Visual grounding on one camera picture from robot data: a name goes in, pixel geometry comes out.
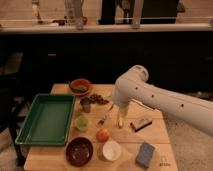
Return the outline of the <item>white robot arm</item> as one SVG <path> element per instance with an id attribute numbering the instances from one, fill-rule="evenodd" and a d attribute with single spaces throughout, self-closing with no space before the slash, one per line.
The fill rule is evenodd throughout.
<path id="1" fill-rule="evenodd" d="M 148 77 L 145 67 L 134 65 L 117 78 L 112 101 L 119 107 L 132 99 L 140 101 L 213 136 L 213 102 L 158 88 L 147 83 Z"/>

